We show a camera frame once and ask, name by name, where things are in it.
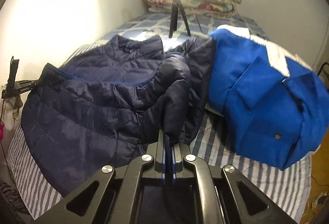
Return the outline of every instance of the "metal screw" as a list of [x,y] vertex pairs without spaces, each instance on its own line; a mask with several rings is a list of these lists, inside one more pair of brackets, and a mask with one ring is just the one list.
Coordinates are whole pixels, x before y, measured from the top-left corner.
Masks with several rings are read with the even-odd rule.
[[143,161],[151,161],[152,160],[152,155],[143,155],[142,160]]
[[112,170],[113,170],[113,167],[111,167],[110,165],[105,165],[102,167],[102,171],[104,173],[110,173],[110,172],[112,172]]
[[196,159],[196,157],[195,157],[195,155],[186,155],[185,159],[186,159],[186,161],[193,162]]
[[226,166],[224,167],[224,170],[225,170],[226,172],[228,172],[228,173],[232,173],[232,172],[234,171],[234,166],[232,166],[232,165],[226,165]]

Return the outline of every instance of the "dark navy puffer jacket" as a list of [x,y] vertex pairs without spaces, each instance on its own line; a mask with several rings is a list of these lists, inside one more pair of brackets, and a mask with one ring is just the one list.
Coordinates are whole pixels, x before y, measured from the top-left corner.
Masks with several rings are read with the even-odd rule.
[[191,38],[164,53],[154,36],[115,36],[57,69],[47,64],[21,126],[47,181],[67,195],[104,165],[145,153],[159,129],[173,145],[196,137],[216,42]]

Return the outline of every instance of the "striped bed sheet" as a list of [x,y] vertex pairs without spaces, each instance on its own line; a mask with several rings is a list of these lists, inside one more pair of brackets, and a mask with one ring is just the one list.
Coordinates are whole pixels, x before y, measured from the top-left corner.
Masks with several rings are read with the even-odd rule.
[[[204,33],[210,33],[221,24],[230,24],[248,27],[250,33],[268,39],[252,19],[240,15],[234,15],[231,18],[202,16],[199,20]],[[188,16],[188,21],[192,35],[206,36],[200,32],[194,16]],[[169,39],[169,23],[170,14],[145,13],[115,31],[109,32],[95,43],[81,46],[67,61],[90,49],[104,45],[116,34],[135,40],[145,40],[154,34],[159,34],[164,49],[177,46],[188,38],[185,25],[179,18],[177,32],[174,33],[172,39]],[[198,135],[190,145],[191,152],[206,160],[210,165],[218,167],[226,164],[234,165],[299,223],[310,192],[311,155],[307,154],[296,164],[281,171],[236,155],[226,134],[223,118],[206,111]],[[31,156],[20,123],[10,142],[8,161],[17,188],[32,218],[38,218],[62,199],[62,196],[47,182]]]

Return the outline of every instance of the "triangular cutout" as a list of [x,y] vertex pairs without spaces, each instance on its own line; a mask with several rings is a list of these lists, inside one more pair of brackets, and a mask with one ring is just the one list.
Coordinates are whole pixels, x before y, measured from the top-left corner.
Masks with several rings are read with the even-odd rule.
[[98,181],[94,181],[86,189],[78,194],[72,201],[66,205],[66,209],[79,215],[84,216],[99,186]]
[[242,181],[237,182],[237,187],[239,188],[249,215],[256,215],[268,208],[268,206]]

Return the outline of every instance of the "mattress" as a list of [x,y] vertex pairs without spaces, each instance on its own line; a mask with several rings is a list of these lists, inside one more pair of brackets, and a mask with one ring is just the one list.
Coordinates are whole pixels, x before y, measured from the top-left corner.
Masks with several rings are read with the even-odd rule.
[[[198,20],[200,26],[195,16],[188,16],[192,35],[206,36],[218,26],[229,24],[247,27],[251,34],[269,39],[255,21],[238,14],[231,18],[199,16]],[[181,16],[178,19],[177,31],[171,39],[168,38],[169,24],[170,14],[168,13],[145,13],[107,33],[95,43],[79,47],[67,61],[94,47],[104,45],[116,34],[135,40],[145,40],[154,34],[159,34],[163,47],[167,50],[188,38]],[[224,119],[209,111],[206,111],[204,115],[202,125],[196,139],[190,145],[190,150],[210,165],[218,167],[226,164],[234,165],[297,223],[300,221],[310,192],[310,154],[284,171],[240,157],[234,153],[227,138]],[[31,156],[20,123],[10,142],[8,161],[17,188],[34,219],[62,199],[62,196],[44,178]]]

